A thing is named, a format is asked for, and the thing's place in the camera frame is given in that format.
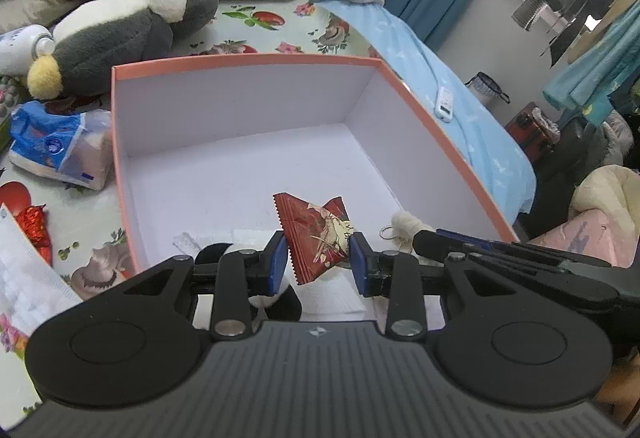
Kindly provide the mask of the cream fluffy keychain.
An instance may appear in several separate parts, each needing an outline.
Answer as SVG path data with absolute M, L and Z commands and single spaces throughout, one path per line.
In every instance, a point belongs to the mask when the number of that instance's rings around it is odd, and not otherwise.
M 416 256 L 413 239 L 421 231 L 433 231 L 433 228 L 413 214 L 400 210 L 393 214 L 390 224 L 380 230 L 380 238 L 391 242 L 396 250 Z

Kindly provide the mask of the red snack packet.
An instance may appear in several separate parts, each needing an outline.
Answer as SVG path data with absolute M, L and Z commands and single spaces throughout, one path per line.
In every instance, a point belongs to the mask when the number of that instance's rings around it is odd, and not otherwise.
M 316 205 L 281 192 L 273 195 L 273 202 L 298 285 L 314 282 L 348 261 L 348 240 L 355 228 L 340 196 Z

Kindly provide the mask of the panda plush toy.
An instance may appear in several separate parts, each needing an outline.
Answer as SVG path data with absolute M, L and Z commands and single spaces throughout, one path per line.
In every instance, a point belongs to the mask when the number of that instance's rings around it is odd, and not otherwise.
M 288 264 L 285 237 L 276 232 L 263 250 L 244 244 L 207 245 L 195 256 L 195 269 L 210 276 L 221 258 L 232 253 L 245 256 L 245 279 L 254 328 L 267 320 L 297 322 L 302 316 L 302 303 L 284 274 Z

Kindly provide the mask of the orange storage box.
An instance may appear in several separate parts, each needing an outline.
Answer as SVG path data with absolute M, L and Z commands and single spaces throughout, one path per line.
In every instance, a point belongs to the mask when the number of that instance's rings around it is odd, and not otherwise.
M 273 195 L 340 196 L 376 250 L 405 210 L 433 228 L 511 242 L 510 222 L 432 114 L 383 63 L 323 56 L 205 56 L 112 72 L 114 163 L 134 264 L 175 238 L 259 248 Z

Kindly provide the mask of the white remote control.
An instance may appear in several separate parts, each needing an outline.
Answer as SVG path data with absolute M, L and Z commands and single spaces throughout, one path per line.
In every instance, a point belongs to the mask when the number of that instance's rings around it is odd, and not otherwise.
M 454 94 L 444 86 L 438 88 L 434 114 L 445 123 L 450 123 L 454 118 Z

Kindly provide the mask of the white waste bin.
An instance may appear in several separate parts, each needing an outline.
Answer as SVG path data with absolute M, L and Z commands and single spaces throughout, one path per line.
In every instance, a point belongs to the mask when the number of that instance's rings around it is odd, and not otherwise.
M 478 72 L 465 83 L 466 88 L 474 94 L 483 106 L 490 106 L 491 103 L 501 101 L 505 104 L 511 103 L 511 98 L 489 75 Z

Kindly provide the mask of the blue tissue pack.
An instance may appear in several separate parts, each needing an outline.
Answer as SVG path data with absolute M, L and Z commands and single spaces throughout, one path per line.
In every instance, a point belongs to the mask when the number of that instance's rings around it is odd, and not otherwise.
M 113 166 L 111 113 L 70 115 L 46 111 L 31 101 L 11 118 L 10 162 L 33 175 L 99 191 Z

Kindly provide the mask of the red foil candy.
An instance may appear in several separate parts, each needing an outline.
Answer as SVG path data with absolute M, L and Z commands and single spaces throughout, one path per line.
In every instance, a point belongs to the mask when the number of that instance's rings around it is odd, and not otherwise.
M 16 217 L 29 242 L 35 247 L 44 261 L 52 266 L 52 244 L 47 228 L 47 213 L 43 205 L 32 205 L 21 210 Z

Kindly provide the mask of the grey white penguin plush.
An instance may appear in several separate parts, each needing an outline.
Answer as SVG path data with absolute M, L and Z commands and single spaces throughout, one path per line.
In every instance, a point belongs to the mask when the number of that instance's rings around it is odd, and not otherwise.
M 94 97 L 116 65 L 166 58 L 214 18 L 219 0 L 92 0 L 53 29 L 55 46 L 32 62 L 27 89 L 40 101 Z

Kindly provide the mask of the white blue bottle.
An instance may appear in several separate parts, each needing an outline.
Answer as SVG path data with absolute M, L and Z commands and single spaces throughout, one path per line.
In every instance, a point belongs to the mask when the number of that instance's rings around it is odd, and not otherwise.
M 1 35 L 0 73 L 7 76 L 24 76 L 32 62 L 39 57 L 53 54 L 55 40 L 42 25 L 32 24 Z

